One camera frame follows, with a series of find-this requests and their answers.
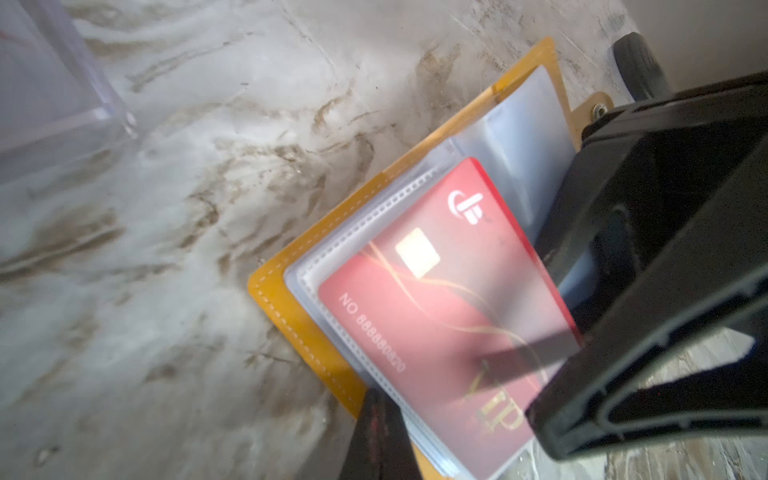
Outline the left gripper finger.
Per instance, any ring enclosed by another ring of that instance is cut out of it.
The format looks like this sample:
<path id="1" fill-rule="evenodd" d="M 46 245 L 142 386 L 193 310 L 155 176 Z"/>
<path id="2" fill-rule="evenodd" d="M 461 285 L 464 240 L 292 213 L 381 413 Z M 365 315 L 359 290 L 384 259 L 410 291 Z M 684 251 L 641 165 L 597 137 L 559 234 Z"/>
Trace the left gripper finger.
<path id="1" fill-rule="evenodd" d="M 398 405 L 381 389 L 365 396 L 339 479 L 422 479 Z"/>

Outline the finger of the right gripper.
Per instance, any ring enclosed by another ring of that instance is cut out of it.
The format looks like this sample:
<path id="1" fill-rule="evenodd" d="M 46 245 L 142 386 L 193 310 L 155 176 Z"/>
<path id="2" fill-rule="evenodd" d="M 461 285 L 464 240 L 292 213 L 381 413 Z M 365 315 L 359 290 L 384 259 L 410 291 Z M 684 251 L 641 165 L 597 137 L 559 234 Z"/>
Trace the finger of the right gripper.
<path id="1" fill-rule="evenodd" d="M 589 125 L 535 248 L 561 281 L 590 247 L 585 344 L 526 412 L 546 453 L 765 434 L 766 74 Z"/>

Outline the yellow leather card holder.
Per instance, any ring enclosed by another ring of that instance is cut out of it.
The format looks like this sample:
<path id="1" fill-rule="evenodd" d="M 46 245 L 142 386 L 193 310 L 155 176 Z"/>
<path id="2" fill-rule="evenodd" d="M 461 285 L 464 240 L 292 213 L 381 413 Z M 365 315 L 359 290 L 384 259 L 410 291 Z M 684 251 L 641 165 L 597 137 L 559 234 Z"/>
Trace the yellow leather card holder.
<path id="1" fill-rule="evenodd" d="M 254 272 L 250 295 L 356 420 L 369 389 L 394 401 L 330 325 L 317 297 L 321 279 L 352 254 L 351 230 L 368 225 L 404 188 L 433 186 L 474 158 L 534 250 L 588 119 L 586 109 L 569 107 L 554 42 L 539 41 L 491 87 Z M 551 280 L 570 313 L 595 290 L 593 257 L 582 254 L 563 280 Z M 422 479 L 474 479 L 453 474 L 400 410 Z"/>

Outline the clear acrylic card box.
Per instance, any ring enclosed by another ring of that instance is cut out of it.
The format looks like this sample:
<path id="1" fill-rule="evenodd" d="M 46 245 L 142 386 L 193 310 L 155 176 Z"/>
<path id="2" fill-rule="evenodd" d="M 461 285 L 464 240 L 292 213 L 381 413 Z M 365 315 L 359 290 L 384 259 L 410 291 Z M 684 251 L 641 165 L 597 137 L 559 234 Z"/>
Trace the clear acrylic card box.
<path id="1" fill-rule="evenodd" d="M 136 121 L 58 1 L 1 4 L 1 181 L 109 149 Z"/>

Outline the black microphone stand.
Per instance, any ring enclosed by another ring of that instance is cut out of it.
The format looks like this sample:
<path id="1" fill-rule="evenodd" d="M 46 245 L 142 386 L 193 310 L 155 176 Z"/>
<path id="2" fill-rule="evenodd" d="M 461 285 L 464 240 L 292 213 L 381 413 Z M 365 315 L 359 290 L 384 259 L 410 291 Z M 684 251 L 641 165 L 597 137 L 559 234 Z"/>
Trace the black microphone stand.
<path id="1" fill-rule="evenodd" d="M 612 54 L 622 81 L 635 101 L 663 98 L 672 88 L 645 38 L 628 33 L 612 45 Z"/>

